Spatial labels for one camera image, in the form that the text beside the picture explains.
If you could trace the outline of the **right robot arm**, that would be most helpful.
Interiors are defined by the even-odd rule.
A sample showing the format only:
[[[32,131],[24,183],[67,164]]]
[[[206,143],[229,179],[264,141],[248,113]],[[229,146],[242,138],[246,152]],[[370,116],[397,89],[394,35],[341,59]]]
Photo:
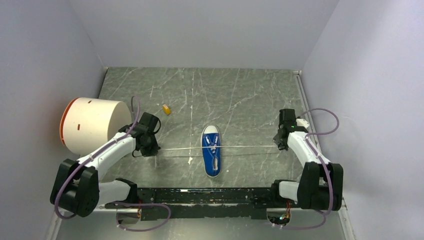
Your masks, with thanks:
[[[291,150],[302,165],[299,181],[276,180],[276,190],[270,193],[270,202],[282,207],[288,200],[304,210],[338,211],[342,207],[344,169],[332,163],[312,142],[309,123],[296,116],[291,108],[279,111],[278,130],[273,142],[280,151]]]

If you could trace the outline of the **blue canvas sneaker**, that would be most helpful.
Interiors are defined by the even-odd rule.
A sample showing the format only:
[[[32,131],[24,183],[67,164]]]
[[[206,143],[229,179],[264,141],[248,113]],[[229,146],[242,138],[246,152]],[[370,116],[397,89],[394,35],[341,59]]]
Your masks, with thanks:
[[[221,172],[221,135],[215,125],[207,125],[201,134],[201,150],[205,173],[217,177]]]

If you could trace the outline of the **white shoelace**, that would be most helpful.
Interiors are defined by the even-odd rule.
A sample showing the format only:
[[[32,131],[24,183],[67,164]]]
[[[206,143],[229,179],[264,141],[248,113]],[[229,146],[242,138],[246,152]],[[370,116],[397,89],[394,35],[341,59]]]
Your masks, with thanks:
[[[203,150],[212,149],[217,150],[221,148],[273,148],[275,145],[213,145],[213,146],[188,146],[188,147],[174,147],[174,148],[161,148],[160,151],[183,151],[188,150]]]

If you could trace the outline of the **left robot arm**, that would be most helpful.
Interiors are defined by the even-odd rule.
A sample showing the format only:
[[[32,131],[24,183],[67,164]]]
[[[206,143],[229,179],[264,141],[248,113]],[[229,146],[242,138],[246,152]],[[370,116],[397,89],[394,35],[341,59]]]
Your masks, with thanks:
[[[160,147],[156,134],[160,119],[150,113],[137,114],[131,125],[125,125],[115,136],[94,152],[78,160],[66,159],[58,168],[50,195],[55,214],[61,219],[86,217],[98,205],[115,203],[132,208],[140,203],[137,184],[124,178],[101,183],[106,172],[124,156],[140,152],[153,157]]]

